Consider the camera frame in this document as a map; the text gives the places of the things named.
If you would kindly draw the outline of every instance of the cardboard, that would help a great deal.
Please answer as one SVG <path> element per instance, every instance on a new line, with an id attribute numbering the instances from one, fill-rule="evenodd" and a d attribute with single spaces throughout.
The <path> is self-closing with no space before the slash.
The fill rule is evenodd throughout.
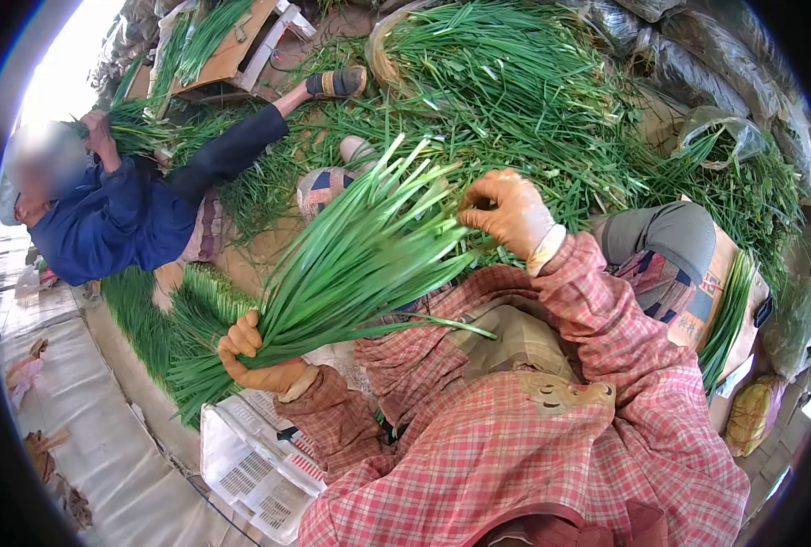
<path id="1" fill-rule="evenodd" d="M 680 200 L 690 201 L 686 196 L 680 196 Z M 706 344 L 709 337 L 709 325 L 712 323 L 718 312 L 718 303 L 724 292 L 725 282 L 728 279 L 728 272 L 734 262 L 739 247 L 718 225 L 715 225 L 715 252 L 712 261 L 709 263 L 709 270 L 706 272 L 694 300 L 688 309 L 670 326 L 667 331 L 667 338 L 678 346 L 688 346 L 695 351 L 699 351 Z M 734 346 L 728 360 L 725 362 L 724 371 L 718 378 L 724 380 L 743 361 L 749 357 L 754 337 L 758 334 L 758 329 L 754 327 L 754 311 L 761 306 L 761 303 L 769 296 L 770 289 L 764 278 L 759 273 L 752 283 L 752 290 L 749 294 L 749 304 L 746 307 L 746 316 L 743 318 L 743 326 L 739 330 Z"/>
<path id="2" fill-rule="evenodd" d="M 148 65 L 141 65 L 137 69 L 135 79 L 132 80 L 129 86 L 129 92 L 126 93 L 126 100 L 144 99 L 147 96 L 147 91 L 150 89 L 150 67 Z"/>
<path id="3" fill-rule="evenodd" d="M 250 12 L 245 13 L 233 26 L 214 53 L 207 59 L 199 72 L 199 78 L 182 87 L 181 82 L 175 80 L 171 94 L 182 93 L 188 89 L 197 88 L 212 82 L 219 82 L 234 78 L 238 73 L 238 65 L 248 54 L 250 46 L 263 28 L 278 0 L 255 0 L 250 6 Z"/>

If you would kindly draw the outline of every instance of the knee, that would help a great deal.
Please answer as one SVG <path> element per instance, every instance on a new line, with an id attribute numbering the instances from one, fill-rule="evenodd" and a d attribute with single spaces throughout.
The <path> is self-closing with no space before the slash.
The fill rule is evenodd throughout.
<path id="1" fill-rule="evenodd" d="M 698 233 L 715 234 L 713 216 L 702 205 L 693 201 L 668 203 L 662 207 L 662 211 L 657 215 L 657 218 L 663 218 L 665 223 L 691 227 Z"/>
<path id="2" fill-rule="evenodd" d="M 689 276 L 706 275 L 715 252 L 715 223 L 704 207 L 690 201 L 668 203 L 655 215 L 650 233 L 650 240 L 670 251 L 668 258 L 675 257 Z"/>

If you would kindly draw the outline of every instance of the orange glove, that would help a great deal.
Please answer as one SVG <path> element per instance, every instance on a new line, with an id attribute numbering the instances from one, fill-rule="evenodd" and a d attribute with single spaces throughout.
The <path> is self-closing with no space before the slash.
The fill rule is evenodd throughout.
<path id="1" fill-rule="evenodd" d="M 272 391 L 286 403 L 308 389 L 317 377 L 317 367 L 309 366 L 301 357 L 266 368 L 251 370 L 244 366 L 236 356 L 244 354 L 256 357 L 257 350 L 263 346 L 263 337 L 257 330 L 258 324 L 257 310 L 251 310 L 238 318 L 237 323 L 229 328 L 229 334 L 220 338 L 217 355 L 223 361 L 226 372 L 237 383 L 245 388 Z"/>
<path id="2" fill-rule="evenodd" d="M 496 209 L 482 210 L 489 208 L 491 200 Z M 469 186 L 458 220 L 492 235 L 527 263 L 533 277 L 557 254 L 566 236 L 533 183 L 514 169 L 491 170 Z"/>

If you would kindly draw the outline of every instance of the black plastic bag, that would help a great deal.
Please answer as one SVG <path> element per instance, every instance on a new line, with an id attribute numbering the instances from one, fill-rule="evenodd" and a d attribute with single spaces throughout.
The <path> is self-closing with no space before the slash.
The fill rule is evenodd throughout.
<path id="1" fill-rule="evenodd" d="M 649 23 L 657 23 L 663 13 L 676 6 L 684 5 L 685 0 L 615 0 Z"/>
<path id="2" fill-rule="evenodd" d="M 770 125 L 780 108 L 778 87 L 745 44 L 698 10 L 664 18 L 661 31 L 721 74 L 749 105 L 759 125 Z"/>
<path id="3" fill-rule="evenodd" d="M 760 17 L 739 0 L 702 0 L 702 4 L 728 32 L 749 48 L 783 93 L 796 101 L 801 94 L 800 85 Z"/>
<path id="4" fill-rule="evenodd" d="M 798 103 L 783 100 L 783 112 L 784 116 L 773 118 L 770 132 L 779 151 L 800 174 L 798 184 L 811 197 L 811 125 L 807 120 L 805 100 Z"/>
<path id="5" fill-rule="evenodd" d="M 652 34 L 641 55 L 653 66 L 647 80 L 653 88 L 690 108 L 709 105 L 731 115 L 749 115 L 749 106 L 720 74 L 660 32 Z"/>
<path id="6" fill-rule="evenodd" d="M 557 0 L 556 4 L 575 10 L 588 21 L 618 57 L 628 57 L 648 44 L 651 28 L 613 0 Z"/>

